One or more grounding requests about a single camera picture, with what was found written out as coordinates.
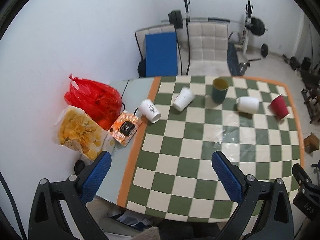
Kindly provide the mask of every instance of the cup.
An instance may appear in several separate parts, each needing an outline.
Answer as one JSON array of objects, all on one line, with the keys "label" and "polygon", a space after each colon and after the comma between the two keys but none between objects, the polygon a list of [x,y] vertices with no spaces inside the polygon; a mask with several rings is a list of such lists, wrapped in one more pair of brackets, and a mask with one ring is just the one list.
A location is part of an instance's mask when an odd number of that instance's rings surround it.
[{"label": "cup", "polygon": [[217,104],[222,104],[226,98],[229,84],[224,78],[216,78],[212,83],[212,94],[211,97]]},{"label": "cup", "polygon": [[284,119],[289,114],[282,95],[279,95],[272,100],[270,103],[270,108],[279,120]]},{"label": "cup", "polygon": [[183,87],[172,105],[179,112],[182,112],[182,110],[185,109],[194,98],[195,95],[193,94],[193,92],[189,88]]},{"label": "cup", "polygon": [[237,98],[237,108],[239,112],[256,114],[259,111],[259,100],[252,97]]},{"label": "cup", "polygon": [[150,99],[142,101],[138,110],[152,123],[155,123],[161,117],[161,113],[156,109],[154,103]]}]

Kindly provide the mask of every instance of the blue gripper pad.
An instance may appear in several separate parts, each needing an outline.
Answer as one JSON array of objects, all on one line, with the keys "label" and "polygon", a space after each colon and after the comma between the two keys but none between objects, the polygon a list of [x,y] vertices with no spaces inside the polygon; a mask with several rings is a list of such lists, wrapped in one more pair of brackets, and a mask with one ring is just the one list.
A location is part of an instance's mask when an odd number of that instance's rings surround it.
[{"label": "blue gripper pad", "polygon": [[241,203],[243,199],[241,184],[217,152],[212,154],[211,163],[231,201]]},{"label": "blue gripper pad", "polygon": [[82,194],[80,199],[83,204],[93,200],[110,167],[111,154],[106,152],[82,184]]}]

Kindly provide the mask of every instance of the red plastic bag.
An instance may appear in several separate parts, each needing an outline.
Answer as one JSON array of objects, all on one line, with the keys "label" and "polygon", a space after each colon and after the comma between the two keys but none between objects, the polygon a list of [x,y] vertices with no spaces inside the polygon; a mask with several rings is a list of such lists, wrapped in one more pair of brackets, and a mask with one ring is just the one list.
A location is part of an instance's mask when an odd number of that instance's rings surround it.
[{"label": "red plastic bag", "polygon": [[65,101],[84,110],[103,129],[109,130],[121,111],[119,92],[106,84],[89,79],[69,78],[79,89],[70,83],[70,91],[65,93]]}]

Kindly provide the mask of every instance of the green square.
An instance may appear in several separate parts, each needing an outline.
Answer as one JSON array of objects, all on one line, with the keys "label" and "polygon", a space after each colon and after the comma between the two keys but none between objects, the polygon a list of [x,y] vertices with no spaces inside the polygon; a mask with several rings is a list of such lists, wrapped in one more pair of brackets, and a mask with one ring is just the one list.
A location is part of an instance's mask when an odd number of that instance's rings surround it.
[{"label": "green square", "polygon": [[240,162],[256,162],[256,146],[250,144],[240,144]]},{"label": "green square", "polygon": [[211,161],[212,154],[216,151],[221,151],[221,143],[202,141],[202,152],[201,152],[202,160]]},{"label": "green square", "polygon": [[300,186],[298,184],[298,182],[296,181],[296,179],[294,178],[294,176],[291,176],[291,189],[290,191],[294,191],[296,189],[298,189]]},{"label": "green square", "polygon": [[168,120],[185,121],[186,116],[187,116],[187,108],[185,108],[182,112],[179,112],[177,109],[171,106],[169,110]]},{"label": "green square", "polygon": [[230,200],[215,200],[210,218],[229,218],[232,205]]},{"label": "green square", "polygon": [[282,161],[281,145],[270,145],[270,160],[271,162]]},{"label": "green square", "polygon": [[216,180],[197,179],[196,190],[193,198],[214,200],[216,187]]},{"label": "green square", "polygon": [[240,126],[253,127],[253,115],[239,112]]},{"label": "green square", "polygon": [[137,203],[142,206],[146,206],[148,202],[149,194],[150,194],[150,189],[139,187],[132,184],[128,194],[128,201]]},{"label": "green square", "polygon": [[155,209],[147,207],[145,214],[149,215],[149,216],[157,217],[157,218],[165,218],[166,212],[155,210]]},{"label": "green square", "polygon": [[269,129],[279,130],[278,121],[273,115],[267,115]]},{"label": "green square", "polygon": [[191,76],[191,83],[205,83],[205,76]]},{"label": "green square", "polygon": [[253,210],[252,216],[259,215],[261,207],[262,207],[262,204],[263,204],[263,200],[258,200],[257,201],[257,204],[256,204],[256,206],[255,206],[255,208]]},{"label": "green square", "polygon": [[158,163],[159,154],[140,151],[137,159],[137,167],[155,171]]},{"label": "green square", "polygon": [[234,111],[237,108],[236,99],[234,98],[226,98],[222,103],[223,110],[231,110]]},{"label": "green square", "polygon": [[289,177],[291,176],[291,169],[292,169],[292,161],[285,161],[282,162],[282,177]]},{"label": "green square", "polygon": [[224,126],[222,132],[222,142],[240,143],[239,127]]},{"label": "green square", "polygon": [[256,179],[269,179],[270,163],[256,163]]},{"label": "green square", "polygon": [[259,104],[258,114],[265,114],[264,109],[263,109],[263,105],[262,105],[261,102],[260,102],[260,104]]},{"label": "green square", "polygon": [[288,125],[290,131],[297,131],[296,121],[292,118],[288,118]]},{"label": "green square", "polygon": [[158,120],[155,123],[148,122],[146,133],[164,135],[164,130],[166,125],[167,125],[167,120]]},{"label": "green square", "polygon": [[276,85],[268,83],[268,86],[269,86],[269,89],[270,89],[271,93],[279,94],[279,91],[278,91]]},{"label": "green square", "polygon": [[204,123],[222,124],[222,111],[205,109]]},{"label": "green square", "polygon": [[237,95],[237,98],[249,96],[247,89],[243,89],[243,88],[236,88],[236,95]]},{"label": "green square", "polygon": [[198,159],[180,157],[177,176],[196,179],[198,175],[199,161],[200,160]]},{"label": "green square", "polygon": [[171,195],[168,213],[187,216],[189,214],[192,198]]},{"label": "green square", "polygon": [[256,142],[257,144],[269,144],[269,135],[267,129],[255,129],[256,130]]},{"label": "green square", "polygon": [[233,87],[233,79],[232,77],[223,77],[225,80],[227,80],[230,87]]},{"label": "green square", "polygon": [[289,131],[280,131],[281,134],[281,144],[282,145],[290,145],[290,135]]},{"label": "green square", "polygon": [[290,101],[289,101],[289,97],[283,97],[283,99],[285,101],[286,106],[291,106]]},{"label": "green square", "polygon": [[268,102],[270,103],[272,101],[271,96],[269,93],[266,92],[260,92],[261,96],[262,96],[262,101],[263,102]]},{"label": "green square", "polygon": [[183,137],[186,139],[202,140],[203,127],[203,123],[186,122]]},{"label": "green square", "polygon": [[212,85],[205,85],[205,94],[212,95]]},{"label": "green square", "polygon": [[208,223],[209,222],[209,218],[188,217],[187,222]]},{"label": "green square", "polygon": [[300,148],[299,145],[292,145],[292,159],[293,160],[299,160],[300,159]]},{"label": "green square", "polygon": [[173,137],[163,137],[160,153],[179,156],[181,151],[182,139]]},{"label": "green square", "polygon": [[158,93],[154,100],[155,105],[171,105],[172,94]]},{"label": "green square", "polygon": [[190,88],[190,84],[189,83],[175,83],[173,92],[180,93],[180,91],[183,87]]},{"label": "green square", "polygon": [[161,82],[175,82],[176,76],[164,76],[161,77]]},{"label": "green square", "polygon": [[205,96],[196,95],[189,106],[205,108]]},{"label": "green square", "polygon": [[255,90],[259,89],[257,82],[255,80],[246,79],[246,82],[247,82],[248,88],[255,89]]},{"label": "green square", "polygon": [[156,172],[153,177],[152,190],[171,194],[175,176]]}]

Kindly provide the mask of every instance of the green cup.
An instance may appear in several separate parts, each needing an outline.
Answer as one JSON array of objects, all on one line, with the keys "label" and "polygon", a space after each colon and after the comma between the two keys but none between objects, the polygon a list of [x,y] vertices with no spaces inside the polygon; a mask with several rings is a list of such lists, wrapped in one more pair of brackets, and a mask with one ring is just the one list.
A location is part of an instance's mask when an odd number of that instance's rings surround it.
[{"label": "green cup", "polygon": [[222,104],[226,98],[229,84],[224,78],[216,78],[212,83],[211,97],[217,104]]}]

